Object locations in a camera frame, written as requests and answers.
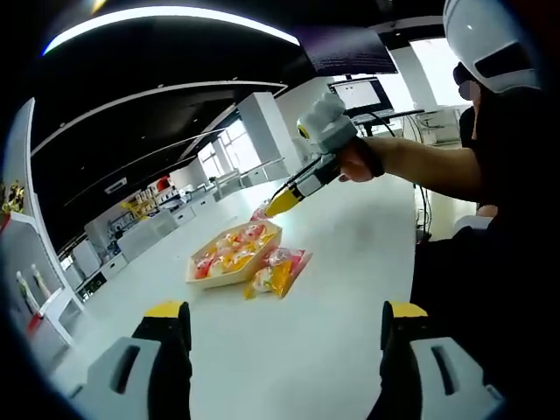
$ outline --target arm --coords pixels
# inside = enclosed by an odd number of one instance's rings
[[[456,199],[477,201],[482,197],[480,167],[471,149],[442,150],[405,138],[364,140],[379,155],[387,173]],[[339,158],[341,181],[371,179],[353,148],[343,150]]]

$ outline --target black ceiling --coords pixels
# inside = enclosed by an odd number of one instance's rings
[[[290,32],[295,25],[370,26],[397,18],[438,15],[443,2],[377,0],[392,5],[382,14],[373,0],[336,0],[328,5],[319,0],[108,0],[101,13],[140,5],[182,4],[231,12]],[[47,11],[57,14],[49,24],[44,17],[40,21],[41,36],[30,42],[36,58],[50,38],[86,19],[83,3],[78,8],[57,6]],[[25,94],[36,98],[32,148],[61,124],[91,109],[161,85],[238,80],[294,87],[313,76],[296,45],[237,25],[187,17],[109,25],[67,41],[43,58],[28,57],[28,62],[31,71],[22,74],[29,75]],[[190,87],[152,94],[103,110],[56,136],[32,159],[35,188],[55,248],[61,248],[86,222],[123,196],[176,169],[169,167],[177,163],[188,143],[104,177],[141,156],[198,135],[224,109],[256,90],[274,92],[277,87]],[[103,192],[123,176],[129,181],[126,188],[111,196]]]

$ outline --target desk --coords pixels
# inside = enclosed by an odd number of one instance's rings
[[[237,215],[229,225],[245,221],[279,184],[219,202]],[[335,181],[273,221],[284,246],[314,255],[282,301],[243,301],[237,285],[190,303],[192,418],[366,418],[380,389],[382,303],[410,296],[412,185],[391,176]],[[217,231],[188,226],[199,245]]]

